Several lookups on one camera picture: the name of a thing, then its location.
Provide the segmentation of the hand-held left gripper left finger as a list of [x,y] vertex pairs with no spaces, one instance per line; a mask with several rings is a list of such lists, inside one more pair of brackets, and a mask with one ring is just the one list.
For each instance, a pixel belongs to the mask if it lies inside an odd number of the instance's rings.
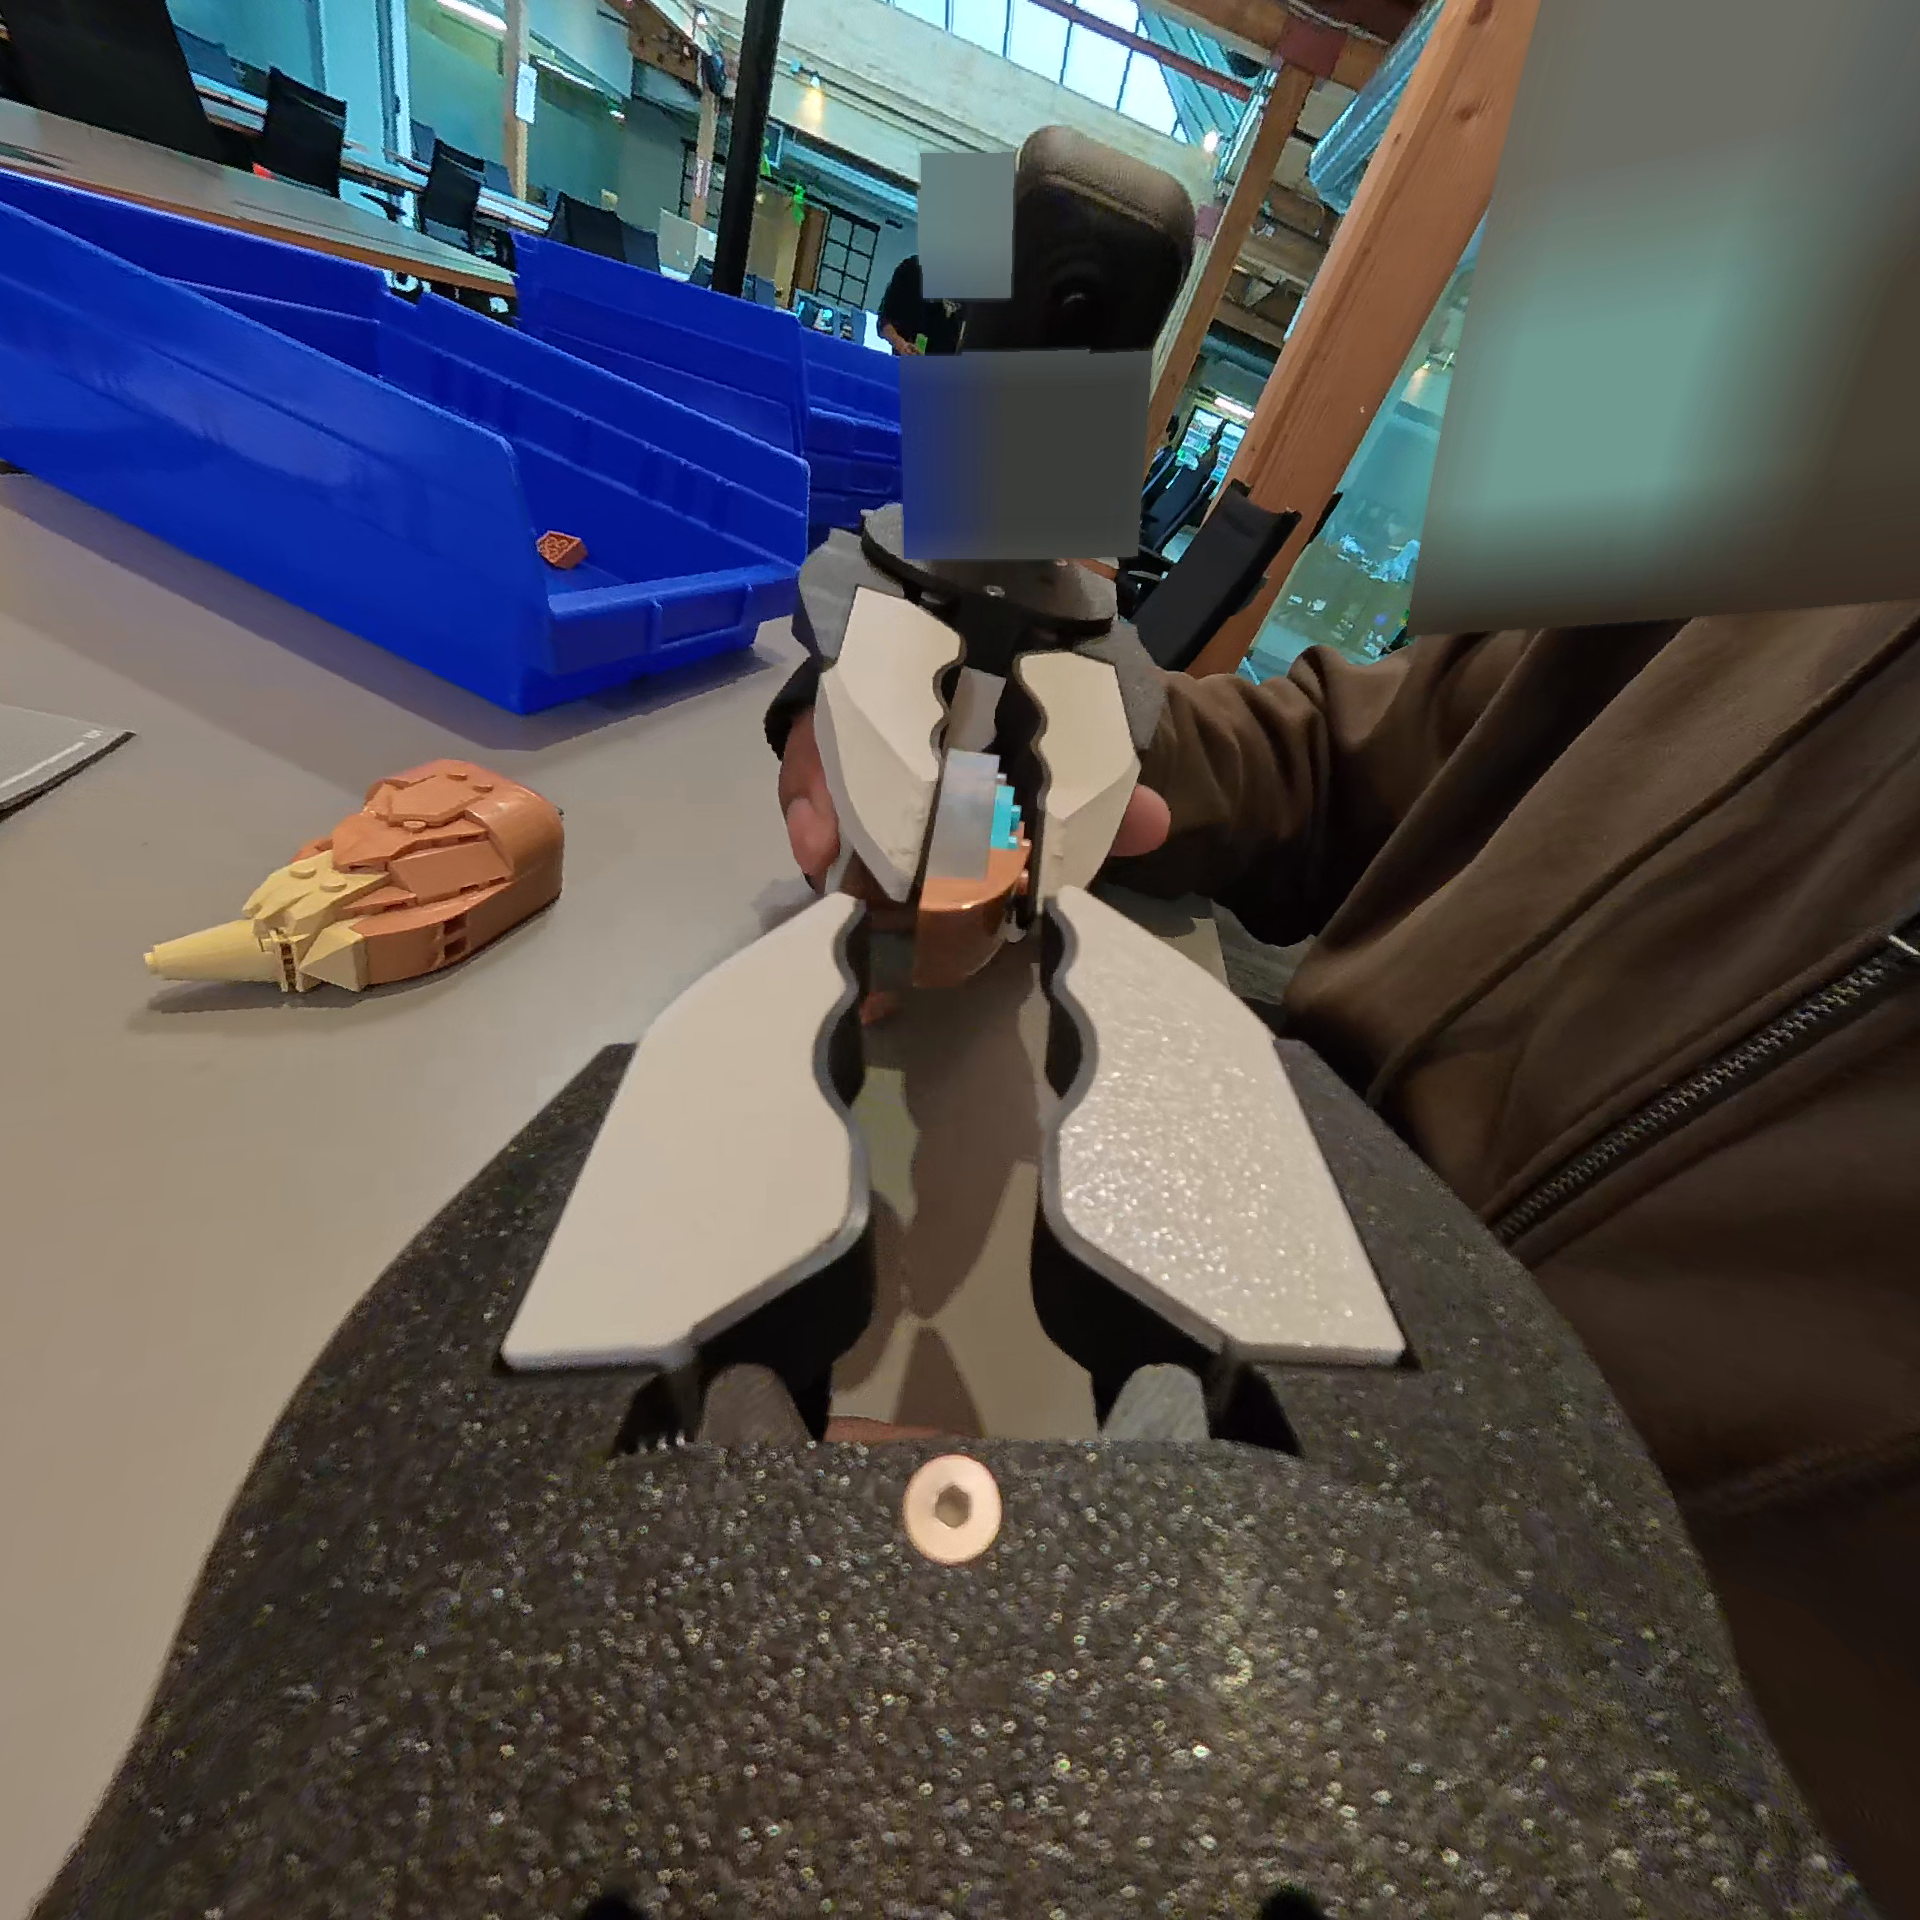
[[500,1343],[507,1369],[678,1369],[857,1252],[863,958],[863,903],[822,897],[661,1010]]

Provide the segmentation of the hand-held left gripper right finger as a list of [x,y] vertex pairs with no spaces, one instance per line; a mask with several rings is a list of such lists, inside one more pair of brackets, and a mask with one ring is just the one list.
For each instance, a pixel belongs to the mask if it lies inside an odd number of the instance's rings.
[[1054,1242],[1234,1361],[1405,1355],[1271,1032],[1084,888],[1044,915],[1039,1192]]

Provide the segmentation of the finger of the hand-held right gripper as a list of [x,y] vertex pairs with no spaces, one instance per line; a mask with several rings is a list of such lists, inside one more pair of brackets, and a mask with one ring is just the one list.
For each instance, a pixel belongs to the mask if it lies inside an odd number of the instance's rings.
[[1038,715],[1039,766],[1035,894],[1086,890],[1119,835],[1135,793],[1138,755],[1113,664],[1025,655],[1014,682]]
[[819,682],[813,724],[843,851],[893,903],[921,874],[941,777],[941,682],[962,657],[962,636],[939,617],[857,588]]

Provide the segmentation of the small brown blue brick assembly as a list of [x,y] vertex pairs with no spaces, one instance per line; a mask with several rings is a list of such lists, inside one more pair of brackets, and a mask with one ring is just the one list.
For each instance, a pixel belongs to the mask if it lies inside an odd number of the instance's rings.
[[994,752],[946,750],[918,779],[883,748],[822,746],[841,856],[828,890],[866,903],[874,999],[946,990],[989,966],[1028,890],[1030,844]]

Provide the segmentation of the brown tan brick model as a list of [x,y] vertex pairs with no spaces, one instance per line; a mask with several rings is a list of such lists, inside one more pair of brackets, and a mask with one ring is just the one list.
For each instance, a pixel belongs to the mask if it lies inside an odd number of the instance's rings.
[[467,759],[373,782],[363,804],[269,874],[238,920],[146,951],[165,980],[366,992],[438,975],[558,902],[564,825]]

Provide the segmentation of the blue plastic bin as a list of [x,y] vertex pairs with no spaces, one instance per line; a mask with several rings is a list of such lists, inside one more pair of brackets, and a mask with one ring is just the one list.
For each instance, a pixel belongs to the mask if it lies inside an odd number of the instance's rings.
[[803,456],[803,330],[779,308],[541,238],[517,242],[518,330]]
[[2,270],[7,462],[510,713],[794,606],[803,458],[517,328],[14,175]]
[[857,531],[903,496],[898,361],[804,328],[806,543]]

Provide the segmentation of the person's right forearm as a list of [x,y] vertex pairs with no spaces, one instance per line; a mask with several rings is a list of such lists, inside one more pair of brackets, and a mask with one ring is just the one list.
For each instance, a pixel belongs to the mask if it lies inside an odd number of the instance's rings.
[[1326,648],[1281,680],[1166,674],[1140,786],[1169,824],[1110,875],[1202,897],[1260,942],[1301,945],[1471,731],[1526,648],[1521,633],[1422,638],[1377,664]]

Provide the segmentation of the grey desk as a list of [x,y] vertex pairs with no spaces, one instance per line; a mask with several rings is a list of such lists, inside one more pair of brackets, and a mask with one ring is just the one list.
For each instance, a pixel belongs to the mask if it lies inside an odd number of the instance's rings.
[[[335,1326],[446,1202],[711,966],[804,906],[721,668],[517,718],[44,482],[4,479],[4,705],[130,744],[4,820],[4,1915],[149,1705],[202,1561]],[[374,777],[558,802],[558,906],[391,992],[166,987]]]

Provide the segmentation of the person's right hand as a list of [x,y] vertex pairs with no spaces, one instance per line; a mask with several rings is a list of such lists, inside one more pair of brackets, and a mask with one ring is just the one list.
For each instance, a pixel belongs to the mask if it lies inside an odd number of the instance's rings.
[[[845,891],[871,906],[877,932],[892,937],[905,929],[905,912],[895,911],[877,882],[857,863],[847,864],[841,881],[829,872],[841,858],[841,833],[826,779],[826,761],[817,739],[817,713],[803,711],[786,731],[778,779],[778,802],[783,817],[790,854],[817,891]],[[1171,833],[1171,812],[1162,793],[1135,786],[1125,804],[1115,833],[1108,872],[1135,891],[1181,902],[1193,897],[1190,886],[1169,881],[1156,864],[1158,851]]]

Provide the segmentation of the black office chair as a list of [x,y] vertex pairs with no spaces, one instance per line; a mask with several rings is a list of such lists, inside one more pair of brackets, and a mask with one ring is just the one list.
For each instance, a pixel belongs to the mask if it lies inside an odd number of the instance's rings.
[[1178,560],[1140,552],[1123,562],[1117,611],[1150,662],[1166,672],[1189,671],[1251,603],[1301,519],[1260,508],[1246,482],[1230,480]]

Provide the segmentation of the wooden beam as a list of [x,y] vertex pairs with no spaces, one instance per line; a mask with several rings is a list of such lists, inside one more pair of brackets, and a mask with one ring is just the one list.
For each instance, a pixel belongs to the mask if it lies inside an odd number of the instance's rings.
[[1237,672],[1291,562],[1417,343],[1497,182],[1538,7],[1444,3],[1265,385],[1230,480],[1298,523],[1262,588],[1193,662]]

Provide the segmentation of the black tripod stand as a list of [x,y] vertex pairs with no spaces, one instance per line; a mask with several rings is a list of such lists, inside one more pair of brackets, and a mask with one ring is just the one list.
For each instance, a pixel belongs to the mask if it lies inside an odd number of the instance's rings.
[[730,114],[724,194],[715,231],[711,288],[740,298],[753,249],[753,218],[759,193],[762,146],[778,72],[783,3],[753,0],[742,7],[737,83]]

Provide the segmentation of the group of black office chairs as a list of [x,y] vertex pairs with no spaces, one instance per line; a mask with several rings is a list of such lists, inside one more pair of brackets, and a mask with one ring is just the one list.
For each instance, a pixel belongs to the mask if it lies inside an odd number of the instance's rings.
[[318,87],[277,66],[239,65],[238,76],[246,104],[258,110],[257,131],[238,140],[265,179],[333,199],[353,185],[366,188],[373,208],[388,222],[498,266],[511,260],[514,236],[529,233],[646,272],[661,270],[655,233],[617,212],[612,188],[597,188],[583,199],[531,182],[517,198],[502,160],[458,148],[423,122],[412,123],[410,151],[370,154],[349,143],[347,108]]

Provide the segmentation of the grey instruction booklet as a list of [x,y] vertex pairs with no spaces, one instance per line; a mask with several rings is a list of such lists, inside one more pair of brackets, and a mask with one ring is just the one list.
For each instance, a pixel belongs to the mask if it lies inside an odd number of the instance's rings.
[[2,817],[34,804],[132,736],[124,728],[2,705]]

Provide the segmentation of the brown wooden table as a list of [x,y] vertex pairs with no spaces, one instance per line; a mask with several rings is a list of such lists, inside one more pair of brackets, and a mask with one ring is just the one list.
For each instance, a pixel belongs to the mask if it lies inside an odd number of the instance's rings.
[[498,266],[298,183],[228,170],[2,100],[2,168],[53,185],[324,252],[383,272],[511,298]]

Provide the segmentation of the wooden post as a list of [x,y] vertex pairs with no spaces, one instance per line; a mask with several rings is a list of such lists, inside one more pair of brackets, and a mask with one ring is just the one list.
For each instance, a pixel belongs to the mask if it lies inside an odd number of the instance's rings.
[[1278,66],[1262,98],[1254,131],[1239,154],[1233,193],[1222,208],[1210,208],[1215,215],[1211,233],[1202,247],[1195,247],[1193,266],[1155,351],[1155,386],[1143,441],[1148,462],[1162,447],[1166,422],[1179,412],[1186,377],[1225,298],[1242,244],[1254,224],[1313,87],[1314,74],[1307,66]]

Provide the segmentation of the silver air duct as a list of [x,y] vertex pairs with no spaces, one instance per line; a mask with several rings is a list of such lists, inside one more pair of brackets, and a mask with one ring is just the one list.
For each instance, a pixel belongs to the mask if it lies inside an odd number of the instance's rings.
[[1314,198],[1335,215],[1351,212],[1359,182],[1386,140],[1422,51],[1423,44],[1410,40],[1391,48],[1391,58],[1380,62],[1356,100],[1314,143],[1307,182]]

